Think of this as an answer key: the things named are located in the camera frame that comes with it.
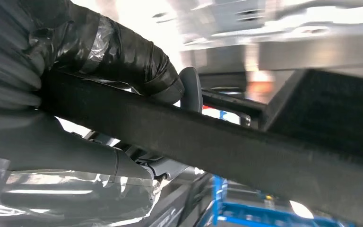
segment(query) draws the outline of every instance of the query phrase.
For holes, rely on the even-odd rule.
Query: ceiling light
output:
[[[46,212],[48,212],[50,210],[49,209],[30,209],[30,211],[35,212],[35,213],[43,214],[43,213],[46,213]]]
[[[195,175],[200,175],[200,174],[204,174],[205,171],[202,169],[198,169],[197,167],[194,168],[194,174]]]
[[[195,8],[192,8],[191,11],[202,9],[202,8],[208,7],[212,4],[213,4],[212,0],[199,0],[198,6]]]
[[[290,204],[292,205],[293,211],[298,216],[300,216],[302,218],[314,219],[314,216],[311,213],[311,211],[308,208],[306,208],[304,205],[302,205],[301,203],[298,203],[295,201],[290,201]]]
[[[152,16],[152,19],[154,19],[154,21],[158,24],[171,21],[175,18],[176,18],[175,13],[166,13],[166,12],[157,13]]]
[[[193,45],[193,44],[204,44],[204,43],[208,43],[210,42],[209,40],[207,40],[206,38],[199,38],[199,39],[195,39],[191,42],[185,43],[184,45]]]
[[[20,194],[88,194],[93,192],[92,190],[11,190],[7,193],[20,193]]]

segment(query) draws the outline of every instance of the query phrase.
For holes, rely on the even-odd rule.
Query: silver metal surface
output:
[[[245,46],[223,46],[181,52],[184,65],[190,65],[199,73],[245,71]]]
[[[259,44],[260,70],[363,67],[363,35]]]
[[[274,18],[294,14],[313,7],[332,6],[341,9],[363,7],[363,0],[266,0]]]

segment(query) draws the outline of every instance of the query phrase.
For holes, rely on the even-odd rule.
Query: blue metal frame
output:
[[[335,220],[315,217],[314,219],[302,218],[294,213],[268,210],[264,208],[246,206],[226,201],[227,180],[214,176],[212,224],[218,221],[231,222],[250,227],[342,227]]]

